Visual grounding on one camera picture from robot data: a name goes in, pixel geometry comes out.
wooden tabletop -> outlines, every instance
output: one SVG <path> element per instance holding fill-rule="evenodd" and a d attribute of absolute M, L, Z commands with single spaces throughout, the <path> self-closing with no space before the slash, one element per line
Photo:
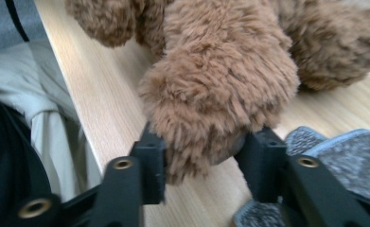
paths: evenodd
<path fill-rule="evenodd" d="M 110 49 L 90 40 L 66 15 L 63 0 L 35 2 L 102 171 L 111 159 L 128 154 L 145 126 L 136 86 L 154 58 L 134 41 Z M 284 137 L 299 126 L 328 137 L 370 130 L 370 76 L 348 88 L 298 95 L 275 131 Z M 168 186 L 167 204 L 146 207 L 146 226 L 230 226 L 250 196 L 231 158 L 212 167 L 206 179 Z"/>

brown fur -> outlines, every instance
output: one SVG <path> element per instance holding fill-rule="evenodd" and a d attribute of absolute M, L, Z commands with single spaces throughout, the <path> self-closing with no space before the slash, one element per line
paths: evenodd
<path fill-rule="evenodd" d="M 273 127 L 296 71 L 315 90 L 370 71 L 370 9 L 338 0 L 65 1 L 90 37 L 117 46 L 135 33 L 160 57 L 139 90 L 167 142 L 169 183 L 205 174 L 242 134 Z"/>

black cord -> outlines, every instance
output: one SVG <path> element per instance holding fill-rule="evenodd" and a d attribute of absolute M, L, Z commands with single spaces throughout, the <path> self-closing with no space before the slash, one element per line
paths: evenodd
<path fill-rule="evenodd" d="M 16 7 L 14 6 L 13 0 L 5 0 L 7 3 L 8 11 L 11 17 L 11 20 L 14 23 L 14 26 L 16 27 L 17 31 L 19 32 L 20 36 L 25 42 L 28 42 L 28 36 L 25 33 L 25 30 L 23 29 L 22 23 L 20 23 L 19 15 L 17 14 Z"/>

table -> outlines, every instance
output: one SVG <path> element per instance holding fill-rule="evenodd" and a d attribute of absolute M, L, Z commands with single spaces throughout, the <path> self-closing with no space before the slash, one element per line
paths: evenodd
<path fill-rule="evenodd" d="M 128 154 L 145 126 L 136 86 L 154 57 L 134 41 L 110 49 L 90 40 L 62 0 L 35 2 L 102 172 L 111 159 Z M 328 137 L 370 130 L 370 76 L 348 88 L 300 94 L 275 131 L 284 137 L 303 125 Z M 230 226 L 251 197 L 233 158 L 213 166 L 206 179 L 168 186 L 166 196 L 167 204 L 146 206 L 146 226 Z"/>

